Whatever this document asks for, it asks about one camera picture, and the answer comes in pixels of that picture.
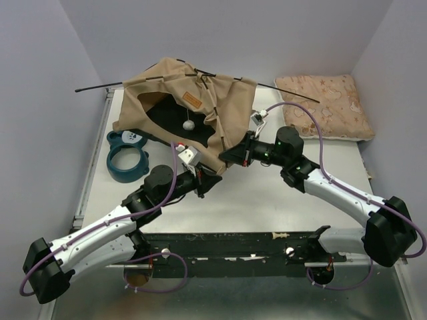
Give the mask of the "beige fabric pet tent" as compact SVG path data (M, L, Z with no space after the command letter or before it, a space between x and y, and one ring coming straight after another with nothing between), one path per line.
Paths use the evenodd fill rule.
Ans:
M221 175L230 165L219 155L248 131L256 87L251 79L211 74L165 57L123 82L113 130L137 130L154 141L195 147L201 164Z

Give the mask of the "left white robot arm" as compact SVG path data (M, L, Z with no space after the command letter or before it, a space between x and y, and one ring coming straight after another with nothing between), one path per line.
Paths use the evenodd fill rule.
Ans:
M154 167L137 191L102 218L56 240L34 240L23 263L25 276L19 294L34 295L45 304L64 294L73 279L86 271L114 263L143 262L148 248L140 227L159 217L168 203L191 192L203 197L221 180L203 167L194 173L188 169L177 173L167 165Z

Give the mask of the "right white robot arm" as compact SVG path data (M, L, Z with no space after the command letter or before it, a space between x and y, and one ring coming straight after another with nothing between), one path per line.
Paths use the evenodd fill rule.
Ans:
M219 158L247 167L252 161L281 167L280 175L291 188L317 197L343 211L359 228L319 228L307 244L308 256L322 261L331 253L357 253L391 267L415 242L417 234L408 208L397 197L383 199L365 193L325 172L303 154L304 141L293 127L280 127L274 143L264 143L254 132Z

